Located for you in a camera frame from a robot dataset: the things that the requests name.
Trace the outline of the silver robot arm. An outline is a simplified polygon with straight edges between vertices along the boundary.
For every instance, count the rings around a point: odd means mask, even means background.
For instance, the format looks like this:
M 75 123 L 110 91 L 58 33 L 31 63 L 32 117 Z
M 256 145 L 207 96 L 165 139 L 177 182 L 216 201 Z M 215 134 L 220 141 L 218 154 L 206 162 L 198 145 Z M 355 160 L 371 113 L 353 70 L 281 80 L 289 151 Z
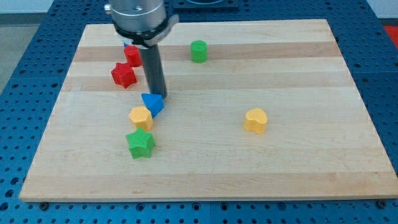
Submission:
M 179 22 L 179 16 L 169 16 L 163 0 L 109 0 L 104 10 L 112 17 L 121 40 L 139 49 L 150 93 L 166 98 L 158 43 Z

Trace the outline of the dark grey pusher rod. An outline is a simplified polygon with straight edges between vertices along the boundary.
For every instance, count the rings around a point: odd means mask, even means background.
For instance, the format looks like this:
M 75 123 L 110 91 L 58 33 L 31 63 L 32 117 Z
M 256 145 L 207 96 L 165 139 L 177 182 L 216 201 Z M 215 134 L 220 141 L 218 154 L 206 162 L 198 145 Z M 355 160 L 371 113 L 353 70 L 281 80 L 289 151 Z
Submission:
M 165 99 L 167 87 L 158 45 L 139 49 L 139 53 L 150 93 L 161 95 Z

